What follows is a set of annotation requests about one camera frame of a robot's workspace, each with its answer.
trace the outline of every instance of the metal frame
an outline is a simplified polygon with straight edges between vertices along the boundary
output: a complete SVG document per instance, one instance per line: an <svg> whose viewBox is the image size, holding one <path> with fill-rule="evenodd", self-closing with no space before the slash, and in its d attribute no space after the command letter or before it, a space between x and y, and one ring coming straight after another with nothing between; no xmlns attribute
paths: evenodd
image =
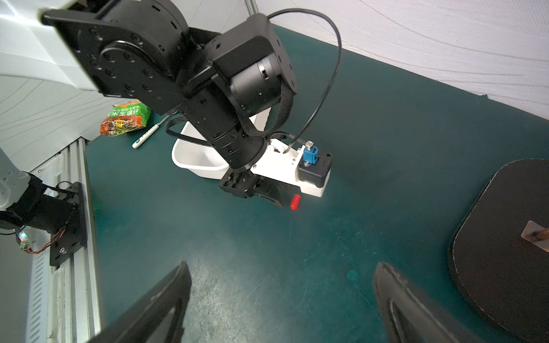
<svg viewBox="0 0 549 343"><path fill-rule="evenodd" d="M97 276L97 240L85 160L86 144L86 140L80 137L32 171L50 185L61 181L82 183L87 246L57 269L48 265L49 249L34 255L26 343L83 343L104 327Z"/></svg>
<svg viewBox="0 0 549 343"><path fill-rule="evenodd" d="M259 8L257 8L257 4L255 3L255 0L244 0L244 6L246 6L246 11L248 11L248 16L259 13Z"/></svg>

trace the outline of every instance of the black rubber pad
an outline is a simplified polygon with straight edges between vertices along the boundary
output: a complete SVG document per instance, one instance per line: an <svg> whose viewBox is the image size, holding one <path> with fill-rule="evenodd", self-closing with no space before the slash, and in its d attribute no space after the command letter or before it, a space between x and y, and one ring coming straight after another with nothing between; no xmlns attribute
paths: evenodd
<svg viewBox="0 0 549 343"><path fill-rule="evenodd" d="M531 342L549 342L549 253L522 239L549 227L549 160L519 160L490 181L449 246L461 294L481 314Z"/></svg>

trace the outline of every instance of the snack bag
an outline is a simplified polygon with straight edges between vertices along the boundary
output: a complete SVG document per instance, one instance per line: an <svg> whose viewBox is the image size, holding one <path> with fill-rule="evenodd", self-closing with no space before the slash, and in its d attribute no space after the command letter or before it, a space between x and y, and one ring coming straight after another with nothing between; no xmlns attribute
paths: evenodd
<svg viewBox="0 0 549 343"><path fill-rule="evenodd" d="M149 117L150 108L139 100L123 105L113 105L113 110L101 123L99 132L104 136L118 136L145 127Z"/></svg>

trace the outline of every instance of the tabletop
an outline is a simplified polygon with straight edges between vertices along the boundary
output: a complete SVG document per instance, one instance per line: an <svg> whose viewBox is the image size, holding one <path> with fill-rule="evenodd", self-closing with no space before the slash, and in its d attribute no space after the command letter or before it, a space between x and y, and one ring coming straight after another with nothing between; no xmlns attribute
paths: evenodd
<svg viewBox="0 0 549 343"><path fill-rule="evenodd" d="M337 48L276 30L298 81L283 129L297 132ZM386 342L372 292L386 261L481 338L515 342L461 298L446 248L501 166L549 158L549 121L345 50L303 137L332 154L330 180L297 211L178 168L163 131L132 149L143 132L87 148L108 322L183 260L183 342Z"/></svg>

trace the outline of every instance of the black fabric strap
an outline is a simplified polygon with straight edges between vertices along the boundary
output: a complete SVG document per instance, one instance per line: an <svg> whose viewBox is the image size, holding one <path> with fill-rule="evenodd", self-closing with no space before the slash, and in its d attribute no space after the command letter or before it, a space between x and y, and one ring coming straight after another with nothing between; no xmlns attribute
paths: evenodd
<svg viewBox="0 0 549 343"><path fill-rule="evenodd" d="M286 85L284 81L282 81L280 87L280 108L278 109L278 116L269 130L259 131L248 116L243 113L242 110L236 108L238 120L247 135L265 137L278 130L288 120L293 103L294 92L290 89L290 87L288 87L288 85Z"/></svg>

